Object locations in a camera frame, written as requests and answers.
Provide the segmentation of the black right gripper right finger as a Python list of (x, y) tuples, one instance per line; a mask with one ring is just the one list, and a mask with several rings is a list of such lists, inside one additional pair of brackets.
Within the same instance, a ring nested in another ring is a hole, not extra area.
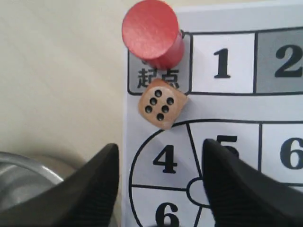
[(257, 171), (213, 139), (203, 142), (203, 186), (217, 227), (301, 227), (303, 193)]

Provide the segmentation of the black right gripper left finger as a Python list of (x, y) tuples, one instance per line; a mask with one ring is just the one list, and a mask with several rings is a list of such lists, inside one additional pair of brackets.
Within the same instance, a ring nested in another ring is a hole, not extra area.
[(119, 148), (105, 145), (46, 192), (0, 213), (2, 227), (107, 227), (119, 188)]

